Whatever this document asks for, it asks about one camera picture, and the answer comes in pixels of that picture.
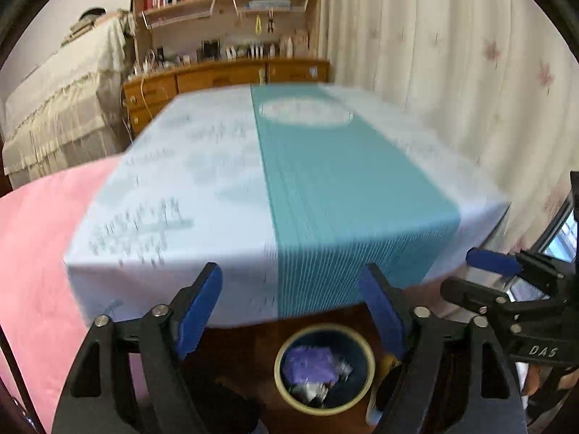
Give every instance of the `white wall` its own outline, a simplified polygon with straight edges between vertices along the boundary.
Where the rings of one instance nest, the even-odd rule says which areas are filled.
[[[14,89],[52,53],[72,24],[88,8],[129,9],[131,0],[50,0],[26,28],[0,70],[0,120],[4,103]]]

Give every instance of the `metal bolt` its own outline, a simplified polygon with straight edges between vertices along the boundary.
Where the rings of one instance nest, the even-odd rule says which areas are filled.
[[[151,313],[153,313],[153,316],[165,316],[169,313],[169,307],[167,307],[165,304],[161,303],[160,305],[153,307],[153,310],[151,310]]]
[[[418,318],[428,318],[430,316],[430,310],[426,307],[416,307],[414,309],[414,314]]]
[[[94,319],[95,326],[101,327],[105,326],[111,319],[106,315],[100,315]]]
[[[489,321],[484,316],[475,316],[473,322],[479,328],[486,328],[489,325]]]

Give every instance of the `pink bed sheet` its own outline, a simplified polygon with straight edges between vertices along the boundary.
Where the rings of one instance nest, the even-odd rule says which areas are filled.
[[[87,332],[68,286],[63,255],[119,159],[41,178],[0,198],[0,324],[47,432]],[[1,352],[0,377],[16,396]]]

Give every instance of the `blue pad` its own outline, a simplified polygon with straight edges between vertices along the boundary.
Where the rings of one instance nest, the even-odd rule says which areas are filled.
[[[187,354],[197,349],[209,316],[221,294],[222,286],[223,275],[221,268],[216,265],[179,325],[176,343],[179,360],[182,361]]]
[[[404,345],[404,329],[398,314],[390,299],[382,290],[382,286],[390,286],[381,274],[374,276],[368,266],[364,266],[358,276],[358,287],[366,305],[372,314],[374,324],[384,345],[384,349],[401,360],[406,352]]]
[[[486,249],[471,248],[467,253],[467,264],[471,267],[496,272],[504,276],[519,274],[523,267],[513,256],[502,255]]]

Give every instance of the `curtain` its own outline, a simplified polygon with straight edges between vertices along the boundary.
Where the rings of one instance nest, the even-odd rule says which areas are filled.
[[[376,92],[473,160],[530,247],[579,168],[579,66],[533,0],[321,0],[335,83]]]

